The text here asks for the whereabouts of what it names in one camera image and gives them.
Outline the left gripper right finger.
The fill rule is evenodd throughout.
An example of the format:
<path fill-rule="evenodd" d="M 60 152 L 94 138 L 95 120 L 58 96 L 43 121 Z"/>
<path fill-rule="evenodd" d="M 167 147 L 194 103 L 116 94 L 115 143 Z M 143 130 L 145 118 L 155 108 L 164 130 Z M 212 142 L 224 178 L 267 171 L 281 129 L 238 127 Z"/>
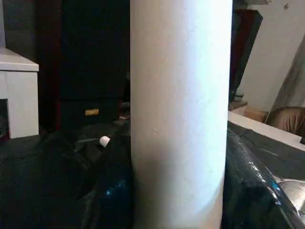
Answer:
<path fill-rule="evenodd" d="M 233 131 L 227 132 L 222 227 L 296 229 L 298 213 L 265 166 Z"/>

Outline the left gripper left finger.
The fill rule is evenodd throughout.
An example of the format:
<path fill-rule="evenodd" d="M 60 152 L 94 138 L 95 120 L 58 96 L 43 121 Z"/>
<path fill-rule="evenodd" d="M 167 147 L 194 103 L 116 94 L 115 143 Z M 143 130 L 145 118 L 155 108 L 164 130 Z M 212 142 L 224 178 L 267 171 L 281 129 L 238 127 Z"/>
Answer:
<path fill-rule="evenodd" d="M 85 229 L 130 229 L 133 225 L 133 173 L 130 143 L 115 137 L 97 141 L 102 154 L 91 167 L 94 182 L 86 195 Z"/>

